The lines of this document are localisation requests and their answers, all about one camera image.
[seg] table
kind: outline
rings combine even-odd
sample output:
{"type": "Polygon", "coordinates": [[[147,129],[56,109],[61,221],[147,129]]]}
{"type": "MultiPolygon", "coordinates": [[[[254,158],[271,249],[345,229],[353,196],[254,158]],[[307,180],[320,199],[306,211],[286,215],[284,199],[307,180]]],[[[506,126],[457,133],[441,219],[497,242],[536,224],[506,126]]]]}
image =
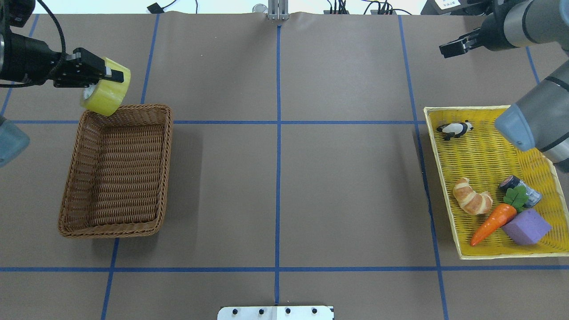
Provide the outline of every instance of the table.
{"type": "MultiPolygon", "coordinates": [[[[123,103],[172,108],[166,219],[150,237],[61,237],[80,90],[0,91],[32,141],[0,171],[0,318],[215,319],[275,303],[338,319],[567,318],[569,259],[457,258],[422,115],[515,102],[567,59],[556,44],[443,59],[438,45],[479,17],[60,21],[69,48],[131,69],[123,103]]],[[[46,15],[22,33],[58,48],[46,15]]]]}

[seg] panda figurine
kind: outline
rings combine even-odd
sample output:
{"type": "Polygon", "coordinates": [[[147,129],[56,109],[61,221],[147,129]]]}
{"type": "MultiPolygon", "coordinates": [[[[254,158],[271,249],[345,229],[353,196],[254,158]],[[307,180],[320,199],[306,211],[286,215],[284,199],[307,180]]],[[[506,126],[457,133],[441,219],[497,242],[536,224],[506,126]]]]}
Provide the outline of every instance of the panda figurine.
{"type": "Polygon", "coordinates": [[[445,141],[449,141],[452,137],[460,138],[466,132],[469,132],[472,129],[474,129],[474,127],[472,127],[472,124],[468,122],[468,120],[465,120],[464,122],[444,124],[436,128],[438,132],[445,133],[444,136],[445,141]]]}

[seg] yellow tray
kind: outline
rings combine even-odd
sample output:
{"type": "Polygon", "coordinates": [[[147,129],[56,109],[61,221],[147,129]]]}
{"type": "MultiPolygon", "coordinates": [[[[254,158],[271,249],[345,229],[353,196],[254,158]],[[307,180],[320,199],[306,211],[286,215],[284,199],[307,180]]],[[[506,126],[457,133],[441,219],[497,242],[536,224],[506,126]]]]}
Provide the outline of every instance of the yellow tray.
{"type": "Polygon", "coordinates": [[[507,108],[424,109],[456,249],[461,259],[569,256],[569,212],[555,167],[537,149],[521,152],[514,148],[494,128],[494,120],[507,108]],[[472,123],[474,130],[461,138],[444,141],[443,134],[436,131],[439,125],[465,120],[472,123]],[[553,229],[535,245],[517,245],[498,229],[477,246],[470,246],[472,234],[488,215],[473,216],[459,207],[452,195],[456,181],[467,177],[476,192],[489,191],[494,209],[504,197],[498,185],[512,174],[543,195],[535,210],[553,229]]]}

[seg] metal stand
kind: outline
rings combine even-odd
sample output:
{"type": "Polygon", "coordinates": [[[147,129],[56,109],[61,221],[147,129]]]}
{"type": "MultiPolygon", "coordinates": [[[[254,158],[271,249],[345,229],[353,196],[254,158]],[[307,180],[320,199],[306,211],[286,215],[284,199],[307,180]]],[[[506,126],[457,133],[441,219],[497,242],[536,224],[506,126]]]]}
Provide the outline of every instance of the metal stand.
{"type": "Polygon", "coordinates": [[[288,20],[288,0],[269,0],[269,20],[288,20]]]}

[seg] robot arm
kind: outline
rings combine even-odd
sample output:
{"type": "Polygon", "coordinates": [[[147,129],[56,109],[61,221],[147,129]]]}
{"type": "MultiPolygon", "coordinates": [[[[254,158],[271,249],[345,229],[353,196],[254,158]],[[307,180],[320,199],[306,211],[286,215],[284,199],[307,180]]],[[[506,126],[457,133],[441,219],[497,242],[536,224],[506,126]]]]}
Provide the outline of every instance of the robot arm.
{"type": "Polygon", "coordinates": [[[58,88],[86,88],[102,79],[124,81],[121,71],[106,67],[102,58],[84,48],[66,54],[65,40],[56,19],[63,52],[52,51],[41,40],[12,33],[10,26],[23,27],[34,7],[35,0],[0,0],[0,79],[25,84],[15,87],[42,85],[53,80],[53,86],[58,88]]]}
{"type": "MultiPolygon", "coordinates": [[[[77,48],[70,55],[65,53],[65,38],[59,22],[42,0],[38,2],[57,27],[61,52],[52,51],[41,40],[10,30],[10,26],[23,27],[26,24],[34,10],[35,0],[0,0],[0,80],[19,83],[0,84],[0,88],[30,87],[53,80],[54,87],[85,88],[85,98],[81,103],[93,111],[111,115],[126,94],[130,71],[116,63],[113,63],[114,68],[122,67],[122,70],[112,69],[106,64],[111,60],[99,58],[84,48],[77,48]],[[121,83],[120,90],[96,91],[95,87],[101,80],[121,83]],[[93,98],[96,94],[99,94],[98,99],[93,98]]],[[[29,142],[24,132],[0,114],[0,167],[17,157],[29,142]]]]}
{"type": "MultiPolygon", "coordinates": [[[[484,46],[492,51],[558,42],[569,55],[569,0],[510,0],[497,5],[482,26],[440,46],[445,58],[484,46]]],[[[496,119],[515,147],[538,148],[569,173],[569,61],[496,119]]]]}

